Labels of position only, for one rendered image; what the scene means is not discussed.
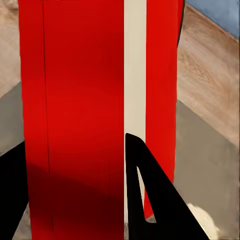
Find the radio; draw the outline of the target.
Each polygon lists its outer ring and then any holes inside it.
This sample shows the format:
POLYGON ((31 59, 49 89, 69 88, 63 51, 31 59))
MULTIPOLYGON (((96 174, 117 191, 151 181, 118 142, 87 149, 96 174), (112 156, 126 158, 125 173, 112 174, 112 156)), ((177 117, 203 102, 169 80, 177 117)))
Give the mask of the radio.
POLYGON ((124 240, 126 134, 173 183, 184 10, 185 0, 18 0, 33 240, 124 240))

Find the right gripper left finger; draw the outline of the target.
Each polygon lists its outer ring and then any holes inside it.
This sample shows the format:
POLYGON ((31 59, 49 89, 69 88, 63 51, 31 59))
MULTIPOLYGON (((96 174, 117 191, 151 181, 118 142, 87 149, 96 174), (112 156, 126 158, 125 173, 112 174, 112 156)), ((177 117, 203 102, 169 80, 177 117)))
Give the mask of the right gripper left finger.
POLYGON ((0 156, 0 240, 12 240, 29 203, 25 141, 0 156))

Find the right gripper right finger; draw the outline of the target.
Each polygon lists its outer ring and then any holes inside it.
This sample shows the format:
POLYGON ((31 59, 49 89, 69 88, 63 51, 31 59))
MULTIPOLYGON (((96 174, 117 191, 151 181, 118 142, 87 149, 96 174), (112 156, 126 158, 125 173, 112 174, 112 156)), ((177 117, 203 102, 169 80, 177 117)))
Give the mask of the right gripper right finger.
POLYGON ((210 240, 145 142, 125 134, 129 240, 210 240), (156 223, 145 220, 139 168, 156 223))

